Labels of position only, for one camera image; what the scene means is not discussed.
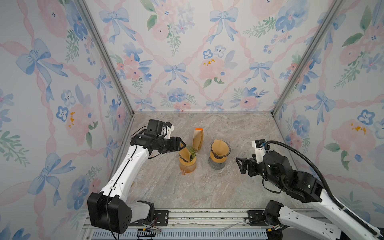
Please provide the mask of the green glass dripper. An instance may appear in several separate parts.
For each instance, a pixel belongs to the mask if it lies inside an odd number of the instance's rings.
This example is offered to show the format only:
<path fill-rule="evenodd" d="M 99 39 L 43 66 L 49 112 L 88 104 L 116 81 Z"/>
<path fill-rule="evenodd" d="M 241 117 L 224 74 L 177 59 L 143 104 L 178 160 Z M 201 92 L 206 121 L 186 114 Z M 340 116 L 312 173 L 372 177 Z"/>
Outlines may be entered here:
<path fill-rule="evenodd" d="M 186 146 L 188 147 L 188 149 L 190 150 L 190 152 L 192 153 L 192 157 L 193 158 L 196 158 L 196 155 L 197 155 L 197 151 L 195 150 L 195 148 L 193 146 Z"/>

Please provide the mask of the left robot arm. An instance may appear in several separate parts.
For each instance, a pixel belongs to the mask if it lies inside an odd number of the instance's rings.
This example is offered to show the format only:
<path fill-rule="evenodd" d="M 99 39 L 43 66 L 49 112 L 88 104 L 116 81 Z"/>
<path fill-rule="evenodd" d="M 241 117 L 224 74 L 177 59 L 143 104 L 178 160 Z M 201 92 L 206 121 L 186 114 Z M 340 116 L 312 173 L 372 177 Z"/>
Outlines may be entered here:
<path fill-rule="evenodd" d="M 132 183 L 153 151 L 166 154 L 186 147 L 180 137 L 172 136 L 174 128 L 169 122 L 150 119 L 146 128 L 132 137 L 128 153 L 117 171 L 99 193 L 91 193 L 87 200 L 93 227 L 110 231 L 117 238 L 132 223 L 154 223 L 153 203 L 137 201 L 127 204 L 126 201 Z"/>

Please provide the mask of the grey glass carafe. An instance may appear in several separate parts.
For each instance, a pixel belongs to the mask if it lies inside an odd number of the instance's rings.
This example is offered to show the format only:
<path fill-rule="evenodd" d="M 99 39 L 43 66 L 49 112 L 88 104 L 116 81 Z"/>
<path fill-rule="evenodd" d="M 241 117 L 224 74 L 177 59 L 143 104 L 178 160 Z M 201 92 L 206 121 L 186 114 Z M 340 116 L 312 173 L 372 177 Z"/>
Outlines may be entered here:
<path fill-rule="evenodd" d="M 221 170 L 226 166 L 226 162 L 216 163 L 214 161 L 209 161 L 208 163 L 209 163 L 210 167 L 214 170 Z"/>

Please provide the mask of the wooden ring dripper holder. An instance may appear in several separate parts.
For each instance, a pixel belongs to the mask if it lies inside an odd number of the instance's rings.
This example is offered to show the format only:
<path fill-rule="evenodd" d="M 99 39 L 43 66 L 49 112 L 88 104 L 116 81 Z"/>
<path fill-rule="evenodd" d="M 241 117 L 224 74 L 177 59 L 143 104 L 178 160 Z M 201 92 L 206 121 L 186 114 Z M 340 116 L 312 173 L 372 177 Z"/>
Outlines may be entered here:
<path fill-rule="evenodd" d="M 210 158 L 215 164 L 223 164 L 228 159 L 228 156 L 217 156 L 210 153 Z"/>

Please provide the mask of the orange coffee filter pack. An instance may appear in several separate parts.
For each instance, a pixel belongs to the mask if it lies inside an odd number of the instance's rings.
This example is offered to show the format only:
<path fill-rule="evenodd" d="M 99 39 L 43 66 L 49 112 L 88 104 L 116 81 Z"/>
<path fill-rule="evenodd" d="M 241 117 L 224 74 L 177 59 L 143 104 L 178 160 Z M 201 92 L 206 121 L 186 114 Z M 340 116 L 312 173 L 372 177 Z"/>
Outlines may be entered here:
<path fill-rule="evenodd" d="M 193 134 L 193 147 L 198 152 L 201 150 L 204 141 L 204 129 L 195 128 Z"/>

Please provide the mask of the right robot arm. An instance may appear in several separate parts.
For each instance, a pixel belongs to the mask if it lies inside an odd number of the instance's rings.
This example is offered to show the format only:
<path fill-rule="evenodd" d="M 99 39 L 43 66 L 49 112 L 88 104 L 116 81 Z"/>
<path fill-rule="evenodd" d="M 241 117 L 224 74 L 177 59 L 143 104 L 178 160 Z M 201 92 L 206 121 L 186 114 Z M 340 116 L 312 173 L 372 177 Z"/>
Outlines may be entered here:
<path fill-rule="evenodd" d="M 248 223 L 265 222 L 270 234 L 281 233 L 292 227 L 321 240 L 382 240 L 381 229 L 355 215 L 338 200 L 333 200 L 325 184 L 313 175 L 293 170 L 289 160 L 275 151 L 250 159 L 236 158 L 242 174 L 261 176 L 263 181 L 274 184 L 283 192 L 303 204 L 307 204 L 326 217 L 325 223 L 300 214 L 277 201 L 269 201 L 261 217 L 248 217 Z"/>

